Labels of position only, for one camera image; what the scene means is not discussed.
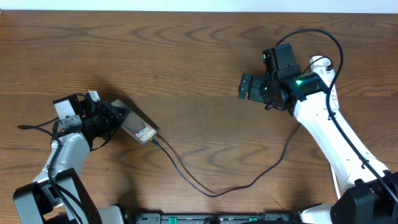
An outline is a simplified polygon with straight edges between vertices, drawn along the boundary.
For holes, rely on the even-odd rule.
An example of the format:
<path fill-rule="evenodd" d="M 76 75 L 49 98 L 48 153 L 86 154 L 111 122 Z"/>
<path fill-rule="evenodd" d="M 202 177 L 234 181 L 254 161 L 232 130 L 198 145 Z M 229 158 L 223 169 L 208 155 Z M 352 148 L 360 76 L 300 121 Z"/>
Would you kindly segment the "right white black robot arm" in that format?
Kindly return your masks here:
<path fill-rule="evenodd" d="M 239 98 L 288 111 L 314 138 L 334 170 L 341 197 L 298 212 L 302 223 L 397 223 L 397 174 L 374 156 L 339 111 L 333 62 L 314 56 L 301 70 L 290 44 L 264 50 L 264 75 L 242 75 Z"/>

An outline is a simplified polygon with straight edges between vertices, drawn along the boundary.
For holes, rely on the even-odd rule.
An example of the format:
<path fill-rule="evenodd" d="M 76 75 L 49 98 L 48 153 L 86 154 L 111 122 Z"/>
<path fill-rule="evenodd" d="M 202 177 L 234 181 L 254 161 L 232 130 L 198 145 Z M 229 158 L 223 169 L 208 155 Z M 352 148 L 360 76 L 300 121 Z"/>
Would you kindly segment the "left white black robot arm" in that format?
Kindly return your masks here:
<path fill-rule="evenodd" d="M 134 223 L 120 205 L 98 209 L 80 180 L 93 140 L 109 142 L 130 113 L 122 104 L 101 101 L 89 91 L 53 101 L 51 153 L 32 183 L 16 189 L 14 205 L 22 223 Z"/>

